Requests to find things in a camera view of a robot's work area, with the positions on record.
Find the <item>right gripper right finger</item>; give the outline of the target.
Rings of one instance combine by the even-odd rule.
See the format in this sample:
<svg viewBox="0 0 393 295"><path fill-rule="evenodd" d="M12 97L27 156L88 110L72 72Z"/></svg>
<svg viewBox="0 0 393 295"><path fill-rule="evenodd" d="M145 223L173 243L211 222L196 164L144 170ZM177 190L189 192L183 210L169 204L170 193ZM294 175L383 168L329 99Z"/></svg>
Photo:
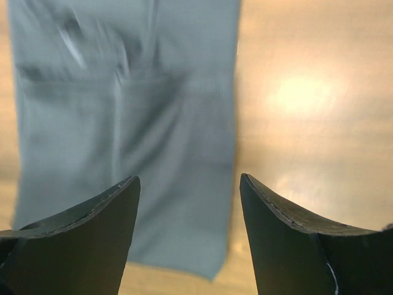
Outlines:
<svg viewBox="0 0 393 295"><path fill-rule="evenodd" d="M247 173L239 190L259 294L392 293L392 226L332 221Z"/></svg>

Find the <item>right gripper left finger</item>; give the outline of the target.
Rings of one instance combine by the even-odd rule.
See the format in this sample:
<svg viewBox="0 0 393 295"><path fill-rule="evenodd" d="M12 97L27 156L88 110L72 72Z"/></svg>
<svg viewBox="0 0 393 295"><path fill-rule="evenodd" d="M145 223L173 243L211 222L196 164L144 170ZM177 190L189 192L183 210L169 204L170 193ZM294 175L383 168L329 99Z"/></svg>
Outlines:
<svg viewBox="0 0 393 295"><path fill-rule="evenodd" d="M1 294L118 294L140 191L130 176L61 213L1 231Z"/></svg>

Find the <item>grey t shirt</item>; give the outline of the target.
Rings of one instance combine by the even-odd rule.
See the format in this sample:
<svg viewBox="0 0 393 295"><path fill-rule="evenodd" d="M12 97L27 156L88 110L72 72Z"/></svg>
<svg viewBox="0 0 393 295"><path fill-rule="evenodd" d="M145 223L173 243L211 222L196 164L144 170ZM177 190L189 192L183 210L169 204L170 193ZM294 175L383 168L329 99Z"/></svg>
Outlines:
<svg viewBox="0 0 393 295"><path fill-rule="evenodd" d="M129 176L128 260L213 279L227 255L239 1L8 1L15 229Z"/></svg>

